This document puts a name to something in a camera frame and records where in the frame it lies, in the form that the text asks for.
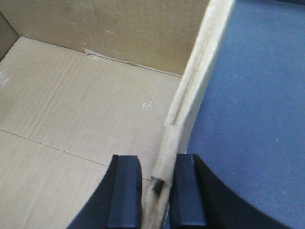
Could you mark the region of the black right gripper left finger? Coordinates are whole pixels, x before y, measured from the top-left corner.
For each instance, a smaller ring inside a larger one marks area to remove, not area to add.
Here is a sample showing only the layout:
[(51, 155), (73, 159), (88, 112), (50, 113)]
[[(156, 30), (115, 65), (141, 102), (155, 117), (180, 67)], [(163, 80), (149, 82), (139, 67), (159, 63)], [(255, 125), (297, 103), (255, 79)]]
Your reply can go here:
[(142, 170), (137, 156), (113, 155), (103, 179), (70, 229), (139, 229)]

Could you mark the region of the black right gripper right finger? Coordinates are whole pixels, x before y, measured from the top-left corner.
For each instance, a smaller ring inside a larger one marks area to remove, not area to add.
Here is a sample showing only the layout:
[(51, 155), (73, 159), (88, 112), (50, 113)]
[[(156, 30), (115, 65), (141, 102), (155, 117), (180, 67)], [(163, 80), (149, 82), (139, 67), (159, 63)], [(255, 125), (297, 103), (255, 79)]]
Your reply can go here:
[(172, 229), (284, 229), (229, 189), (197, 154), (178, 154), (170, 194)]

